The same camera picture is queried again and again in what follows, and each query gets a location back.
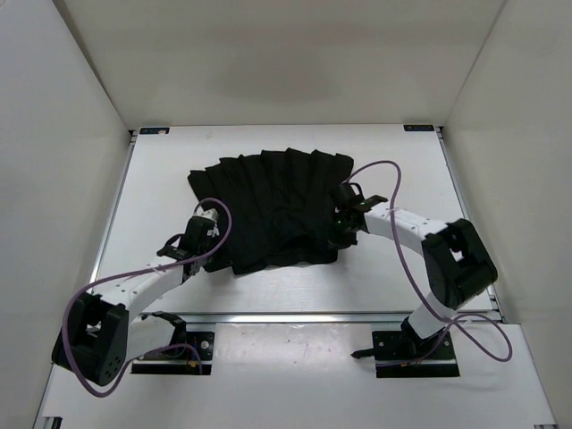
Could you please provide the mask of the black pleated skirt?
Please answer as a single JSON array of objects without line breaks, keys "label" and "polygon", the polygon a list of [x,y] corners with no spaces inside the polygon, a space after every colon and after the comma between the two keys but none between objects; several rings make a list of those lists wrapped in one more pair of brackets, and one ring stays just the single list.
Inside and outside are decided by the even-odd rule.
[{"label": "black pleated skirt", "polygon": [[288,148],[222,157],[216,165],[190,171],[197,199],[208,208],[212,198],[224,202],[229,210],[221,221],[232,225],[206,271],[230,267],[243,275],[269,266],[336,262],[357,236],[336,232],[330,193],[353,166],[350,156]]}]

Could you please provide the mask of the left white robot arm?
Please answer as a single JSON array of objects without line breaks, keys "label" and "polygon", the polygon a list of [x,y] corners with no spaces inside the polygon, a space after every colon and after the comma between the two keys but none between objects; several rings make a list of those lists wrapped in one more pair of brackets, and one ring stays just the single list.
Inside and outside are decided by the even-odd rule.
[{"label": "left white robot arm", "polygon": [[183,234],[168,239],[144,273],[113,279],[83,292],[67,318],[69,348],[79,372],[105,387],[134,358],[196,356],[179,316],[148,308],[207,264],[219,242],[218,213],[193,215]]}]

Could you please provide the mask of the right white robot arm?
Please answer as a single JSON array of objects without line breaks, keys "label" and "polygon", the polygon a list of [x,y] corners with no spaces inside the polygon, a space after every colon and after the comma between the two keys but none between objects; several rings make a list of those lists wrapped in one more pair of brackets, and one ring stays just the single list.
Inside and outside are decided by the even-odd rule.
[{"label": "right white robot arm", "polygon": [[413,289],[420,307],[401,323],[397,350],[413,363],[434,352],[450,326],[460,320],[459,310],[496,282],[497,269],[474,225],[460,218],[446,223],[398,208],[394,200],[365,198],[356,183],[344,182],[331,192],[334,242],[362,231],[392,240],[408,280],[413,275],[403,249],[424,260],[429,292]]}]

